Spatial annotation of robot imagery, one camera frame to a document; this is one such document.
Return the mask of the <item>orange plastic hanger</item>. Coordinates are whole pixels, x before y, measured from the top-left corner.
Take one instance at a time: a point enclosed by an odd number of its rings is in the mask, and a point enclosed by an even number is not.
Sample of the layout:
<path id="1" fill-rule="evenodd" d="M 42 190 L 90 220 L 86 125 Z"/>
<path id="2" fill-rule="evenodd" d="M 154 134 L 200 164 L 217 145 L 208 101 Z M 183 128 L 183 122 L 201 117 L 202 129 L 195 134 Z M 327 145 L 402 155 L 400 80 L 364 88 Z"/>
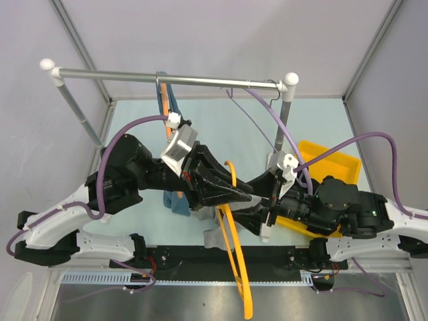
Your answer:
<path id="1" fill-rule="evenodd" d="M 245 320 L 251 320 L 253 318 L 253 298 L 245 258 L 230 205 L 228 203 L 218 205 L 216 211 L 235 284 L 243 302 L 243 317 Z"/>

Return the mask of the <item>grey tank top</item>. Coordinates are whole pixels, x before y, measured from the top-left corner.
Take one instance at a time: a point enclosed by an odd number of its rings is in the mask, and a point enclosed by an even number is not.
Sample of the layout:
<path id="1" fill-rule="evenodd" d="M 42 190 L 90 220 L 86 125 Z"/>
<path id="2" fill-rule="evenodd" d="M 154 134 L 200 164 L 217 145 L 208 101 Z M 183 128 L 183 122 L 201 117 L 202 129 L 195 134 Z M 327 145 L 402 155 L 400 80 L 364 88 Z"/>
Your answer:
<path id="1" fill-rule="evenodd" d="M 236 202 L 230 203 L 232 214 L 238 212 L 245 212 L 247 209 L 252 207 L 257 207 L 261 202 L 261 197 L 253 196 L 252 200 L 249 202 Z M 204 235 L 204 246 L 205 248 L 218 248 L 223 251 L 227 250 L 225 244 L 225 238 L 223 236 L 223 231 L 220 227 L 220 222 L 217 217 L 217 210 L 214 207 L 202 207 L 198 211 L 190 211 L 191 216 L 197 218 L 200 221 L 208 222 L 211 224 L 211 227 L 208 230 L 203 232 Z"/>

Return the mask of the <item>purple plastic hanger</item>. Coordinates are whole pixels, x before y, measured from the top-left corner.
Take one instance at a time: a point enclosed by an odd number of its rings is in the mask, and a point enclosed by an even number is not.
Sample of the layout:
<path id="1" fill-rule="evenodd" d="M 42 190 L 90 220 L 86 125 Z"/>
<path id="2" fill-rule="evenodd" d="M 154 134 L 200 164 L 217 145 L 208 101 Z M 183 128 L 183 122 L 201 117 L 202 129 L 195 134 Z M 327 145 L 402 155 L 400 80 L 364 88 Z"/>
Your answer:
<path id="1" fill-rule="evenodd" d="M 278 125 L 278 128 L 280 132 L 283 134 L 283 136 L 288 141 L 289 145 L 292 147 L 292 150 L 294 151 L 294 154 L 296 155 L 296 158 L 298 160 L 299 165 L 304 165 L 304 159 L 302 157 L 301 152 L 299 151 L 296 142 L 294 141 L 292 135 L 290 134 L 289 130 L 287 129 L 285 123 L 283 120 L 281 120 L 278 113 L 272 108 L 270 104 L 268 104 L 257 92 L 255 92 L 252 89 L 244 88 L 244 91 L 246 91 L 248 94 L 250 94 L 253 98 L 255 98 L 270 114 L 270 116 L 273 118 L 275 123 Z M 304 177 L 306 178 L 306 184 L 301 184 L 301 187 L 307 188 L 308 194 L 313 195 L 314 194 L 314 187 L 312 183 L 312 179 L 310 177 L 308 169 L 296 169 L 298 172 L 302 171 Z"/>

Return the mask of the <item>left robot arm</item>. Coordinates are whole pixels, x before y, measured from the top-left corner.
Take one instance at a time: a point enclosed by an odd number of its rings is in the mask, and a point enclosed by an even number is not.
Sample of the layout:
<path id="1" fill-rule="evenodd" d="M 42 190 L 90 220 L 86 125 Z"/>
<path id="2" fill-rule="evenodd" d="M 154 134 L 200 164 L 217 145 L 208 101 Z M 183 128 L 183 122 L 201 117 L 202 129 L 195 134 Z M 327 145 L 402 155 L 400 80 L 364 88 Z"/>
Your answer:
<path id="1" fill-rule="evenodd" d="M 90 254 L 138 268 L 148 259 L 142 236 L 90 237 L 82 228 L 140 203 L 144 190 L 180 192 L 190 211 L 250 201 L 253 193 L 194 138 L 175 136 L 154 158 L 135 136 L 123 134 L 104 149 L 98 171 L 66 200 L 43 213 L 18 215 L 18 231 L 8 242 L 7 253 L 40 266 Z"/>

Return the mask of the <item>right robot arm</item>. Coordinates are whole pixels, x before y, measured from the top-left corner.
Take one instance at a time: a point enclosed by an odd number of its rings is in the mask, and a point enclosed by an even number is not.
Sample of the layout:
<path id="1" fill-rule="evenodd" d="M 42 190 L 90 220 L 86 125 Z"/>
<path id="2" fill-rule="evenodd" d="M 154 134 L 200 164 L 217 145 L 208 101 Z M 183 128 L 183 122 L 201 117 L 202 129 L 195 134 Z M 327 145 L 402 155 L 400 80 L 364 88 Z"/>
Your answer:
<path id="1" fill-rule="evenodd" d="M 391 248 L 427 258 L 427 212 L 406 215 L 396 201 L 327 176 L 309 195 L 298 183 L 280 194 L 281 179 L 266 172 L 250 181 L 259 201 L 235 209 L 234 220 L 257 236 L 278 219 L 297 223 L 311 235 L 308 248 L 286 255 L 292 269 L 319 272 L 364 253 Z"/>

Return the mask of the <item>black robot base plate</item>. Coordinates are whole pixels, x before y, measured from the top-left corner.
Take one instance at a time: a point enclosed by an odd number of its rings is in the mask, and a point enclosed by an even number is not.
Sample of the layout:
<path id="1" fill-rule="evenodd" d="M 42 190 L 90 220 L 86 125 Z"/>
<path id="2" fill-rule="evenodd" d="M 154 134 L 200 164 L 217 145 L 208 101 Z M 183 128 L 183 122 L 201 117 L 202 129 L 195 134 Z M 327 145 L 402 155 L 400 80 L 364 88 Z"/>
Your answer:
<path id="1" fill-rule="evenodd" d="M 327 272 L 337 267 L 325 253 L 307 247 L 244 246 L 242 247 L 249 281 L 291 279 L 301 270 Z M 160 245 L 149 247 L 145 256 L 134 258 L 127 265 L 138 269 L 155 267 L 154 276 L 168 280 L 234 279 L 226 251 L 198 245 Z"/>

